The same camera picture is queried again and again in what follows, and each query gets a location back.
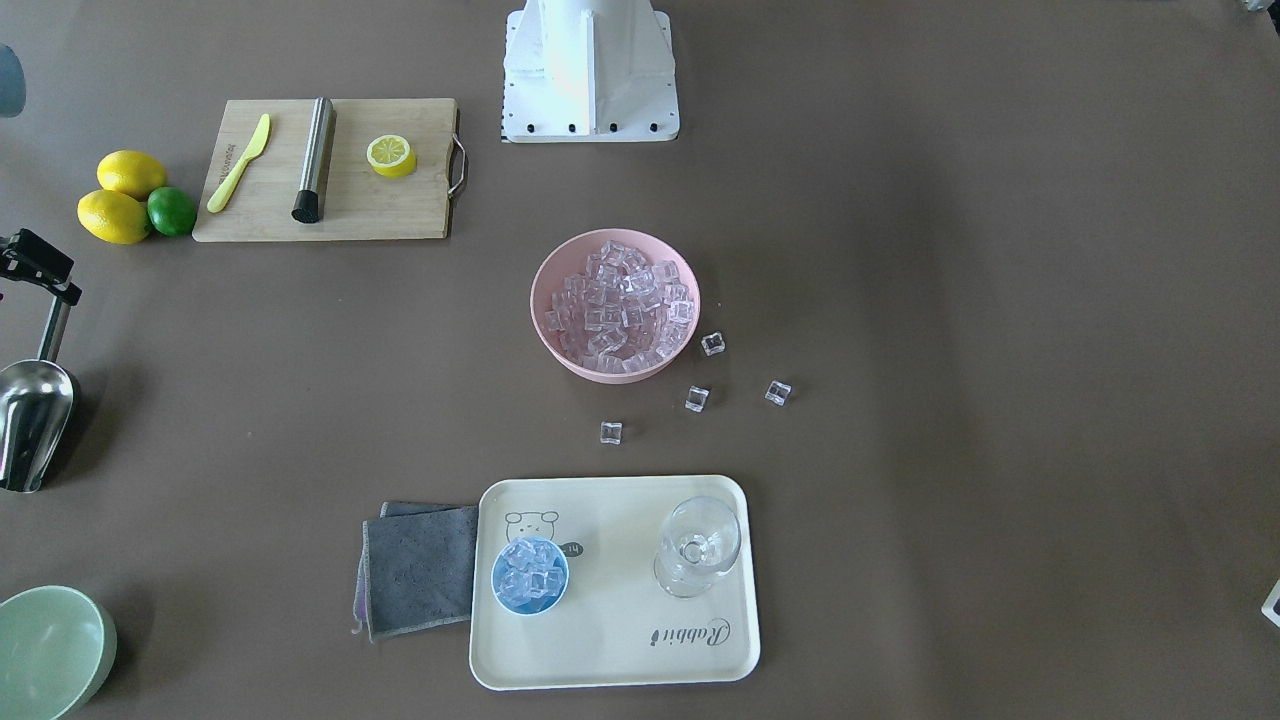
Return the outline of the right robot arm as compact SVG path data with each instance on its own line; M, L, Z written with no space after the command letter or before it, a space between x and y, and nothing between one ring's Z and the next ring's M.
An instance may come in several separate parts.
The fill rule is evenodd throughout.
M13 118L26 108L26 73L20 59L6 45L1 46L1 115ZM27 282L47 290L68 306L82 296L70 282L74 261L33 231L26 228L3 237L1 275L4 279Z

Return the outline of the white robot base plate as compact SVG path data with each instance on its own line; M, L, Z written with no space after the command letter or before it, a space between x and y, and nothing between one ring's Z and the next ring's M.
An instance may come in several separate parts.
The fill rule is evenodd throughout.
M506 18L503 69L508 143L680 135L671 20L649 1L527 1Z

